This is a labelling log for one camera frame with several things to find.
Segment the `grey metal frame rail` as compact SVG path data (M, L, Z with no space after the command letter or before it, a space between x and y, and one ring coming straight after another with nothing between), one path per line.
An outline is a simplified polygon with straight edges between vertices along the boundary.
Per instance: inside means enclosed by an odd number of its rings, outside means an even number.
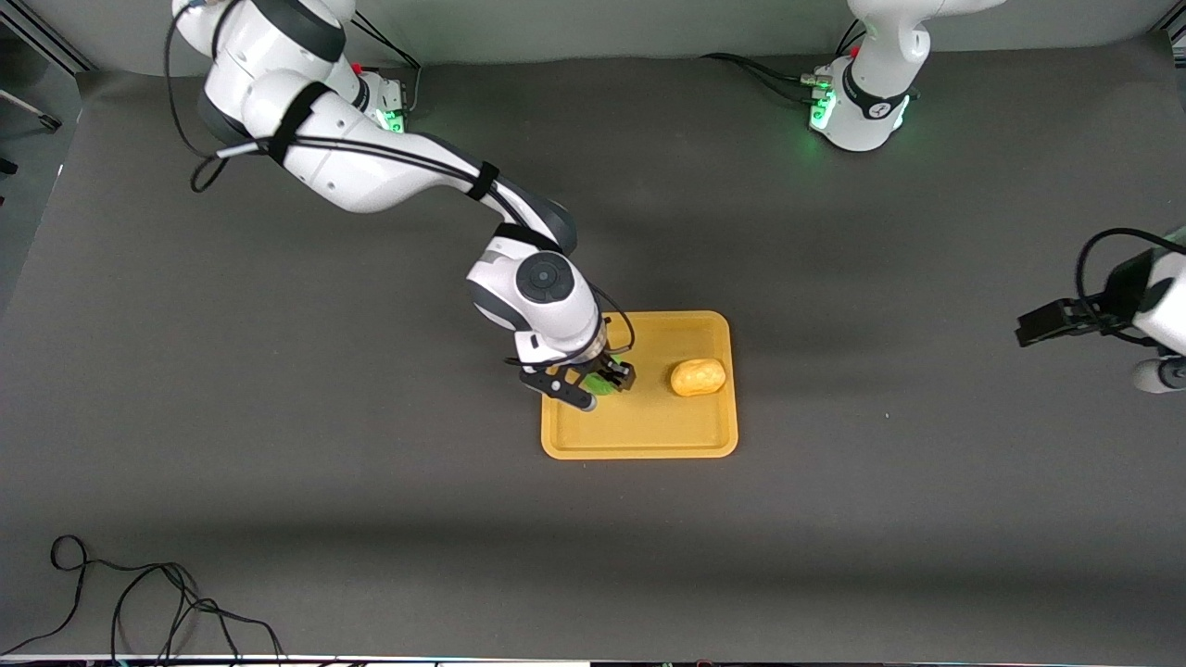
M24 0L0 0L0 23L43 59L71 76L97 71L97 66L55 27L47 25Z

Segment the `dark grey table mat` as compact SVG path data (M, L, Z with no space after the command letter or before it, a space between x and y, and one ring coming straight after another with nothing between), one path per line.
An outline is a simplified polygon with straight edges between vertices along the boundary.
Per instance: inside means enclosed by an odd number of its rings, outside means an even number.
M1014 338L1093 233L1186 223L1166 38L917 84L847 155L721 62L426 74L423 129L563 203L623 307L729 322L733 453L555 460L463 286L487 208L266 159L195 195L162 80L82 77L0 320L0 650L77 535L296 654L1186 663L1186 396Z

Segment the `yellow plastic tray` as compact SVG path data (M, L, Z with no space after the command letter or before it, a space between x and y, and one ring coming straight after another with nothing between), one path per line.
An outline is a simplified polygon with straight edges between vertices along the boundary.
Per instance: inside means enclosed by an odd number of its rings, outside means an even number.
M722 459L737 450L737 383L729 322L710 309L635 311L635 387L597 398L582 412L542 398L538 439L551 459ZM715 358L723 387L707 396L680 396L670 385L686 360Z

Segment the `yellow-brown potato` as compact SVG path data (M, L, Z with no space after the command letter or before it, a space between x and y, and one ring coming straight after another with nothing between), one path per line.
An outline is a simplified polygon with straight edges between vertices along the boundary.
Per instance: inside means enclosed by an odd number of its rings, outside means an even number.
M669 387L681 398L710 396L723 389L728 379L719 358L686 358L672 367Z

